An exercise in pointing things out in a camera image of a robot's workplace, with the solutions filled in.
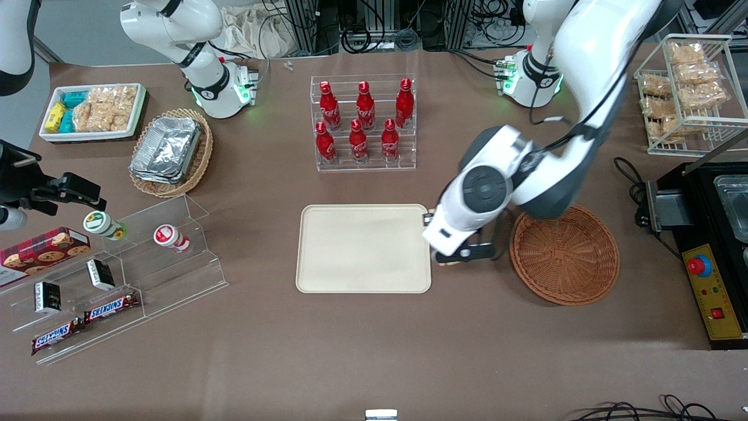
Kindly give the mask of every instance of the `brown wicker basket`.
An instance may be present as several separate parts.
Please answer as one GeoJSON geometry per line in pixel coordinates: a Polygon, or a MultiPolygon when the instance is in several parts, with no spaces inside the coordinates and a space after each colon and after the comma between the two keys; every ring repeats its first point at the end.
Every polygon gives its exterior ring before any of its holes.
{"type": "Polygon", "coordinates": [[[536,294],[563,306],[600,300],[619,272],[618,246],[605,225],[588,210],[572,206],[558,219],[515,222],[512,264],[536,294]]]}
{"type": "MultiPolygon", "coordinates": [[[[208,126],[208,122],[205,121],[205,118],[198,112],[191,109],[175,109],[172,111],[167,111],[161,114],[159,117],[190,117],[198,121],[202,126],[200,138],[198,139],[199,143],[197,144],[194,155],[192,156],[192,162],[190,164],[189,171],[187,172],[187,178],[182,183],[155,183],[153,181],[141,180],[140,178],[134,176],[133,173],[130,173],[130,178],[132,179],[132,182],[135,184],[135,187],[137,187],[138,190],[142,191],[143,193],[154,195],[156,197],[168,199],[171,197],[179,196],[183,193],[187,193],[195,186],[197,186],[197,183],[203,177],[203,175],[205,174],[205,170],[208,168],[210,154],[213,152],[213,134],[210,133],[210,127],[208,126]]],[[[156,121],[155,118],[141,132],[140,137],[138,137],[138,143],[135,144],[135,150],[132,152],[133,156],[135,156],[135,154],[138,152],[138,149],[143,143],[145,133],[148,131],[148,129],[150,129],[154,121],[156,121]]]]}

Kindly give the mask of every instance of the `red button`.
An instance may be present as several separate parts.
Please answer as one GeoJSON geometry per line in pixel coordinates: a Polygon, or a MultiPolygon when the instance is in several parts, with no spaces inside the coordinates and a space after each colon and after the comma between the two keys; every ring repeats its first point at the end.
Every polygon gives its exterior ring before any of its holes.
{"type": "Polygon", "coordinates": [[[686,269],[694,275],[701,275],[706,270],[706,264],[700,258],[690,258],[686,262],[686,269]]]}

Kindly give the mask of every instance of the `coca-cola bottle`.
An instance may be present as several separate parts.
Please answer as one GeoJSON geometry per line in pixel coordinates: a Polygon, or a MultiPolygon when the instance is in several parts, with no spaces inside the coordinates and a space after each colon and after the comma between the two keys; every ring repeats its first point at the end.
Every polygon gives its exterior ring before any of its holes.
{"type": "Polygon", "coordinates": [[[314,128],[317,132],[317,150],[322,157],[322,164],[326,166],[337,164],[337,152],[335,151],[334,140],[332,139],[332,135],[327,131],[327,125],[324,121],[319,121],[314,128]]]}
{"type": "Polygon", "coordinates": [[[356,100],[358,108],[358,119],[361,120],[361,126],[364,130],[374,128],[374,98],[369,93],[369,83],[367,81],[358,83],[358,99],[356,100]]]}
{"type": "Polygon", "coordinates": [[[322,118],[325,119],[325,123],[330,130],[340,129],[340,107],[337,104],[337,98],[332,94],[330,82],[320,82],[319,91],[322,92],[322,98],[319,99],[322,118]]]}
{"type": "Polygon", "coordinates": [[[413,108],[416,101],[413,98],[413,92],[411,92],[412,87],[413,81],[407,77],[402,78],[400,92],[395,99],[395,123],[397,127],[410,127],[413,123],[413,108]]]}
{"type": "Polygon", "coordinates": [[[351,151],[353,160],[356,163],[363,164],[369,160],[369,148],[367,148],[367,135],[363,132],[361,122],[354,118],[351,121],[351,135],[348,141],[351,142],[351,151]]]}
{"type": "Polygon", "coordinates": [[[400,136],[395,131],[395,121],[392,118],[388,118],[384,121],[384,132],[381,133],[381,155],[384,157],[386,163],[397,161],[399,157],[397,150],[399,140],[400,136]]]}

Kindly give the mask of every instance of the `bottle cap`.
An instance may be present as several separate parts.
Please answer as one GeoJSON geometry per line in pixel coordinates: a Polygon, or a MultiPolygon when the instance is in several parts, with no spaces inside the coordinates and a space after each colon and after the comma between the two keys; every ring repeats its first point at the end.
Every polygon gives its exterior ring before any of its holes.
{"type": "Polygon", "coordinates": [[[173,225],[164,224],[156,228],[153,240],[160,246],[169,247],[177,242],[179,236],[180,232],[173,225]]]}

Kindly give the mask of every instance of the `brown table surface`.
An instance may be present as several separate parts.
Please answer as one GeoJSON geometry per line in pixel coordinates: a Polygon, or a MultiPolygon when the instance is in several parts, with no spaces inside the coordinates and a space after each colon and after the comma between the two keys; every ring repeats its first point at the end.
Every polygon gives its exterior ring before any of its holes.
{"type": "MultiPolygon", "coordinates": [[[[1,325],[4,420],[52,414],[76,420],[360,420],[370,408],[397,408],[402,420],[561,420],[602,402],[661,408],[661,393],[701,402],[718,416],[745,416],[748,354],[706,351],[683,264],[634,225],[629,182],[613,168],[612,158],[623,156],[644,178],[658,178],[681,162],[645,152],[635,88],[577,201],[607,225],[620,248],[620,277],[602,301],[551,305],[522,283],[508,256],[433,266],[432,287],[420,295],[302,294],[294,279],[305,206],[430,207],[486,127],[511,124],[540,143],[565,127],[531,127],[526,109],[498,97],[489,78],[446,53],[292,62],[293,72],[273,62],[255,107],[227,120],[209,119],[215,149],[191,196],[211,212],[206,235],[230,287],[52,366],[36,366],[29,338],[1,325]],[[403,71],[417,74],[417,169],[319,174],[310,137],[310,76],[403,71]]],[[[197,108],[173,65],[53,64],[51,73],[52,87],[142,83],[150,92],[145,121],[169,109],[197,108]]],[[[558,113],[575,113],[567,90],[537,118],[558,113]]],[[[31,148],[44,157],[47,174],[72,171],[101,184],[107,211],[122,217],[159,201],[129,179],[132,146],[55,146],[34,139],[31,148]]],[[[28,226],[3,233],[0,246],[55,226],[78,227],[87,212],[62,205],[55,218],[29,213],[28,226]]]]}

